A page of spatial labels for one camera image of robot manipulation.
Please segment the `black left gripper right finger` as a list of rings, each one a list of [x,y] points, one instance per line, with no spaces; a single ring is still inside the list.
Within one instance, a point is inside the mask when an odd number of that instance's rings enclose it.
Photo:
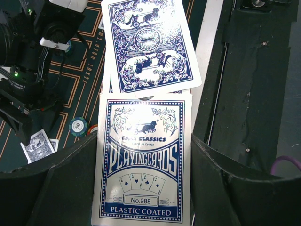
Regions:
[[[197,226],[298,226],[301,179],[238,163],[191,137],[191,196]]]

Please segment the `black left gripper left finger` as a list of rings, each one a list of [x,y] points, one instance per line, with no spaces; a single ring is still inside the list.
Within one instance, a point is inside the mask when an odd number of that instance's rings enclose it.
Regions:
[[[97,132],[39,161],[0,174],[2,226],[89,226]]]

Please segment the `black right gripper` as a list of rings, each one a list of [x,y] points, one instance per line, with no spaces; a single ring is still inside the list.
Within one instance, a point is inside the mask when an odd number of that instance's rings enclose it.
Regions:
[[[65,59],[67,42],[77,36],[84,12],[51,2],[21,2],[20,11],[0,11],[0,117],[14,130],[23,145],[30,143],[32,119],[27,111],[46,110],[59,103],[47,88],[53,54]]]

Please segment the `blue card seat five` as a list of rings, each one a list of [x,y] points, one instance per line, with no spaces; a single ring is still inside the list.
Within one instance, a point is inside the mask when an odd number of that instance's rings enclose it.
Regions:
[[[50,139],[49,141],[50,141],[54,151],[57,152],[58,151],[59,140],[58,139]]]
[[[25,146],[23,143],[20,143],[20,145],[28,164],[55,153],[55,150],[43,129],[31,136],[28,146]]]

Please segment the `green fifty chips seat four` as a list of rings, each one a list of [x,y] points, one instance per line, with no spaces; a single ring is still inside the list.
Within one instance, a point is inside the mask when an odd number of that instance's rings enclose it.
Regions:
[[[75,137],[84,136],[87,133],[88,124],[82,117],[75,117],[69,123],[69,131]]]

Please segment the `spread red five chips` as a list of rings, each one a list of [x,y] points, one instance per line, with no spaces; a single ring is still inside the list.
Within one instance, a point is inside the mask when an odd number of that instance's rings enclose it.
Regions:
[[[93,125],[93,126],[91,126],[91,127],[89,128],[87,134],[89,135],[89,134],[91,134],[91,133],[93,133],[94,131],[97,131],[97,130],[98,130],[98,125],[95,124],[95,125]]]

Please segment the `blue playing card box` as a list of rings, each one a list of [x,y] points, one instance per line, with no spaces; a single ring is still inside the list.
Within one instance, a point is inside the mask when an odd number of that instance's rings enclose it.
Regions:
[[[94,226],[188,226],[192,95],[102,93]]]

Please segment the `blue backed card deck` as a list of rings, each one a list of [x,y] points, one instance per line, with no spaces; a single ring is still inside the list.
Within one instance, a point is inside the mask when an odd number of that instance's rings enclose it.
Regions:
[[[104,0],[102,12],[113,92],[147,97],[201,85],[180,0]]]

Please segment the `green fifty chips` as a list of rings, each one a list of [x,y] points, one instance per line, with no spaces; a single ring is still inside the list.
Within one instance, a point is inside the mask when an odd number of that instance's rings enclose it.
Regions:
[[[72,48],[72,41],[69,40],[69,41],[67,42],[67,45],[68,45],[68,48],[65,50],[65,53],[69,53],[69,52],[71,51],[71,48]]]

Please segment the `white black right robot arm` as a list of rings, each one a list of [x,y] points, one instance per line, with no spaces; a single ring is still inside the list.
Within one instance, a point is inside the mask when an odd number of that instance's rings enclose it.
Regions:
[[[85,0],[22,0],[17,14],[0,12],[0,116],[23,145],[30,143],[33,112],[51,130],[63,106],[55,86],[48,87],[54,54],[63,57],[68,41],[79,36]]]

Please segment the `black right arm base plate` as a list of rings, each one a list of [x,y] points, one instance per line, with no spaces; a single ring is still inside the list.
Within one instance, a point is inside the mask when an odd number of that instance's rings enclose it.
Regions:
[[[273,6],[286,6],[291,2],[292,0],[242,0],[240,8],[268,12]]]

